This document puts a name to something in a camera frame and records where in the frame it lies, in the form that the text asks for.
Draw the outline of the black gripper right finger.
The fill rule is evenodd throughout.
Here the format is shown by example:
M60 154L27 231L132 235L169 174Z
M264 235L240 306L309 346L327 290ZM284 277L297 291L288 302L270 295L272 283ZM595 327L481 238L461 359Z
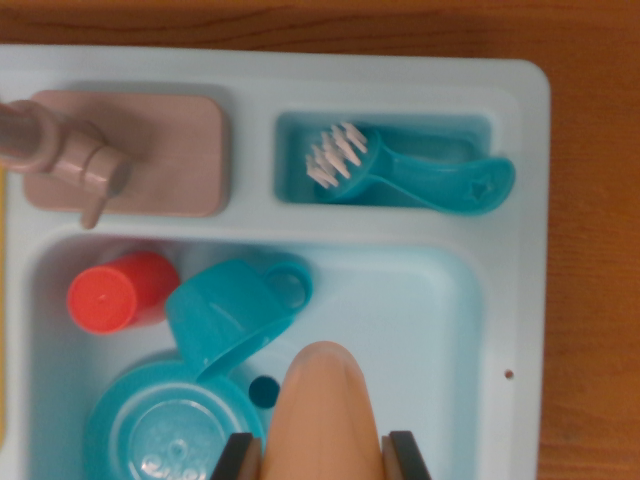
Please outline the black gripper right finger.
M382 456L387 480L431 480L411 431L391 431L382 437Z

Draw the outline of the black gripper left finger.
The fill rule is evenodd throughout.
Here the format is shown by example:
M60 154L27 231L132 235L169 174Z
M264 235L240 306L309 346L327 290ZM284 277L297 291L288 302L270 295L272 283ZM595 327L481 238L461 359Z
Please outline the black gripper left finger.
M211 480L257 480L262 463L262 439L251 433L230 435Z

